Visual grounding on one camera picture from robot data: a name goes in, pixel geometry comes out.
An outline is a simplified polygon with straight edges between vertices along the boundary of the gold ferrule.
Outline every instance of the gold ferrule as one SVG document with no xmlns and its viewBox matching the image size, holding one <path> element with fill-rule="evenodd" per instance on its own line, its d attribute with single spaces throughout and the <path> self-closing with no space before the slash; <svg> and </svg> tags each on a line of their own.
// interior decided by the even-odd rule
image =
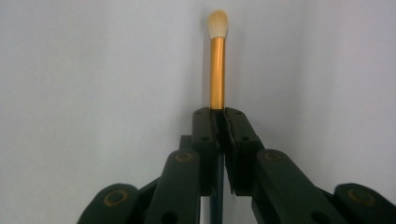
<svg viewBox="0 0 396 224">
<path fill-rule="evenodd" d="M 210 108 L 224 108 L 224 37 L 210 42 Z"/>
</svg>

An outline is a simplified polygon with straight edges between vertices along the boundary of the brush head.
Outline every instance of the brush head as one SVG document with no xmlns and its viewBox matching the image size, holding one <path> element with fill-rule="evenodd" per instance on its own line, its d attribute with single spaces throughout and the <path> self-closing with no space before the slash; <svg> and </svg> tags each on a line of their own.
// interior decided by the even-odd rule
<svg viewBox="0 0 396 224">
<path fill-rule="evenodd" d="M 228 19 L 227 14 L 222 10 L 216 10 L 207 18 L 207 29 L 211 39 L 215 37 L 225 37 L 227 34 Z"/>
</svg>

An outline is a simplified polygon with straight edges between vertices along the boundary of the makeup brush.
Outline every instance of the makeup brush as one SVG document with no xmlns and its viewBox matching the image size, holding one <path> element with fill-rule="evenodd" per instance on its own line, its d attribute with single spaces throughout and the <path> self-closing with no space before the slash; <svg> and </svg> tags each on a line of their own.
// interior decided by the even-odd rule
<svg viewBox="0 0 396 224">
<path fill-rule="evenodd" d="M 207 19 L 210 36 L 210 109 L 224 109 L 224 52 L 227 14 L 216 10 Z"/>
</svg>

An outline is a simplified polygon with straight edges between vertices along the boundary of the white surface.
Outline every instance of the white surface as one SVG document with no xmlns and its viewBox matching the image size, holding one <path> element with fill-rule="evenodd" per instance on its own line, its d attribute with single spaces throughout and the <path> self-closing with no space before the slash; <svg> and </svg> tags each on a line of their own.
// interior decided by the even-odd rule
<svg viewBox="0 0 396 224">
<path fill-rule="evenodd" d="M 100 189 L 159 176 L 208 105 L 216 8 L 226 105 L 317 186 L 396 203 L 395 1 L 3 0 L 0 223 L 76 223 Z M 225 197 L 224 223 L 255 223 Z"/>
</svg>

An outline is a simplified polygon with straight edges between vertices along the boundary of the screw hole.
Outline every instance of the screw hole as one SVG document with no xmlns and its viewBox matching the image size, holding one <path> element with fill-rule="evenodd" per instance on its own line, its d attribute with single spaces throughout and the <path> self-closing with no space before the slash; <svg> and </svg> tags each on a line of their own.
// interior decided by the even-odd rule
<svg viewBox="0 0 396 224">
<path fill-rule="evenodd" d="M 330 224 L 331 223 L 330 219 L 321 212 L 312 212 L 311 217 L 318 224 Z"/>
<path fill-rule="evenodd" d="M 178 216 L 176 212 L 167 212 L 163 214 L 163 224 L 176 224 L 178 222 Z"/>
</svg>

